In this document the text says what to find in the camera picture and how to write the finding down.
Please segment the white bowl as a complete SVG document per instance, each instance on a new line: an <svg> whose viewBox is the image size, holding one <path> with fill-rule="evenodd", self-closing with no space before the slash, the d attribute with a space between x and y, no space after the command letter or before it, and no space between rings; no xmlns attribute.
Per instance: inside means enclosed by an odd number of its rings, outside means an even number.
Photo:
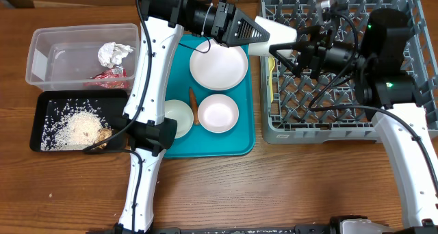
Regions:
<svg viewBox="0 0 438 234"><path fill-rule="evenodd" d="M168 100L164 103L165 117L177 121L176 139L185 136L194 124L191 107L180 100Z"/></svg>

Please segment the white paper cup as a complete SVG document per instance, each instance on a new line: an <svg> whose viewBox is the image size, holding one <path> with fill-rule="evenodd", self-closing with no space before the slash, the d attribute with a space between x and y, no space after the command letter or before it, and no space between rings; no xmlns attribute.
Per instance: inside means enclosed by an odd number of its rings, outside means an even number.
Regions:
<svg viewBox="0 0 438 234"><path fill-rule="evenodd" d="M270 46L274 44L292 43L297 40L297 30L293 27L289 27L261 16L257 16L255 22L258 25L261 25L270 34L270 37L267 42L249 44L249 55L272 57L269 53Z"/></svg>

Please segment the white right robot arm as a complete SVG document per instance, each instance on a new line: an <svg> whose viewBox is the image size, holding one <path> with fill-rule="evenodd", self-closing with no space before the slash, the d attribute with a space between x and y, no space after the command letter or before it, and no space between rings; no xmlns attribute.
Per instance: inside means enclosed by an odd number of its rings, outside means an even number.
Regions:
<svg viewBox="0 0 438 234"><path fill-rule="evenodd" d="M430 138L422 93L402 69L411 38L408 16L379 8L368 19L363 36L352 47L335 41L333 29L322 34L304 29L307 41L270 46L270 54L295 75L309 69L336 78L352 75L356 103L384 144L402 203L404 233L437 232L437 153Z"/></svg>

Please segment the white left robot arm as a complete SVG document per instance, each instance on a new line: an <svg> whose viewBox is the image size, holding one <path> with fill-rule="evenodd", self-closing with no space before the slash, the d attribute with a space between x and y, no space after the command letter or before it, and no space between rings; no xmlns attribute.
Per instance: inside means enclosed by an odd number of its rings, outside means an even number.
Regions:
<svg viewBox="0 0 438 234"><path fill-rule="evenodd" d="M140 18L139 60L123 111L133 138L131 172L117 233L150 233L159 166L175 140L177 123L164 115L164 99L177 46L185 30L235 47L266 42L270 33L234 5L199 0L136 0Z"/></svg>

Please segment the white napkin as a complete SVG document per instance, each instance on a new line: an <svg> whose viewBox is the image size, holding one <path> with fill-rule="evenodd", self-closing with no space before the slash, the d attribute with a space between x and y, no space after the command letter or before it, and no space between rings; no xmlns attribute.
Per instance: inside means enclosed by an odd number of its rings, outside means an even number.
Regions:
<svg viewBox="0 0 438 234"><path fill-rule="evenodd" d="M134 47L115 42L105 43L98 51L99 63L106 68L121 66L123 59L132 53Z"/></svg>

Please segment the pile of rice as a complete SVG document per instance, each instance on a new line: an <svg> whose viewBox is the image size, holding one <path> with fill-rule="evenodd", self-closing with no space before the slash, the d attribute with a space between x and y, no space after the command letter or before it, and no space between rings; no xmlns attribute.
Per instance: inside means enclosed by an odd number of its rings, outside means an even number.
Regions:
<svg viewBox="0 0 438 234"><path fill-rule="evenodd" d="M58 99L48 102L40 149L77 151L91 146L99 129L111 129L96 99Z"/></svg>

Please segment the brown food lump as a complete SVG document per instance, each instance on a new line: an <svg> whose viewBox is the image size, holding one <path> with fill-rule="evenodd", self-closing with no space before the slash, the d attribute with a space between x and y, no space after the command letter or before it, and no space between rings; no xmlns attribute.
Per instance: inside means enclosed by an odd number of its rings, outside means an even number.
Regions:
<svg viewBox="0 0 438 234"><path fill-rule="evenodd" d="M108 129L108 128L99 129L98 136L97 136L96 140L94 141L94 143L97 144L97 143L99 143L99 142L101 142L101 141L103 141L111 136L112 136L111 129Z"/></svg>

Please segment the red snack wrapper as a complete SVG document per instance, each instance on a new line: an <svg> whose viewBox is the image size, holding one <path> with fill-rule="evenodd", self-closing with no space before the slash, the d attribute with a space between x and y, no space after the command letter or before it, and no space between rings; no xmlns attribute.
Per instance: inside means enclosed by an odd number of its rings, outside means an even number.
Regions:
<svg viewBox="0 0 438 234"><path fill-rule="evenodd" d="M117 66L95 75L90 78L89 82L85 82L83 85L85 87L94 86L109 89L127 89L129 82L123 80L125 77L127 77L126 70L122 66Z"/></svg>

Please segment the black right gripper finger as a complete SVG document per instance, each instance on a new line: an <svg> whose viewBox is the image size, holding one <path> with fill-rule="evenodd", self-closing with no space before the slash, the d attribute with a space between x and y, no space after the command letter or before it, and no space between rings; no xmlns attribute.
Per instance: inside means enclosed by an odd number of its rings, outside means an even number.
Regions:
<svg viewBox="0 0 438 234"><path fill-rule="evenodd" d="M304 42L288 42L282 44L272 44L269 47L269 53L276 58L282 65L290 70L295 77L301 77L302 65L299 62L298 56L294 60L290 59L293 51L301 52L305 47Z"/></svg>
<svg viewBox="0 0 438 234"><path fill-rule="evenodd" d="M320 30L321 30L321 26L319 25L314 25L303 29L299 29L297 31L297 37L301 38L303 35L310 35L312 37L316 37L320 33Z"/></svg>

